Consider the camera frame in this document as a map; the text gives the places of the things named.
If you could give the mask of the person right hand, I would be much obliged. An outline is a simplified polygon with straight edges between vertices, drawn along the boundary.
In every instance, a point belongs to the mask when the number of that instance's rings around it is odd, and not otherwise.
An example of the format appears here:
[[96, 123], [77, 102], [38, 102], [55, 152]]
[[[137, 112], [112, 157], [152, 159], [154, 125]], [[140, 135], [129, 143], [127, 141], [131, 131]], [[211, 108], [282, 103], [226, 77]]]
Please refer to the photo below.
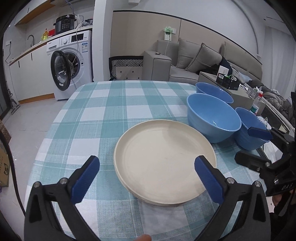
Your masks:
[[272, 201], [273, 201], [274, 206], [277, 206], [279, 204], [279, 202], [281, 201], [281, 198], [282, 198], [281, 194], [274, 195], [272, 197]]

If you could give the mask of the person left hand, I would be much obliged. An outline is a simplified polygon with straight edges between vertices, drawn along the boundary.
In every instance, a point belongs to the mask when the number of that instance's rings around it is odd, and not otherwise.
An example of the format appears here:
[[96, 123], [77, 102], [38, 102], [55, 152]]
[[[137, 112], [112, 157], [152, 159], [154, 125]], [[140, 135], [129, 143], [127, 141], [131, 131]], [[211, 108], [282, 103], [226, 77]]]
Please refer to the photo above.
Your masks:
[[137, 237], [135, 241], [152, 241], [152, 237], [150, 235], [143, 234], [140, 237]]

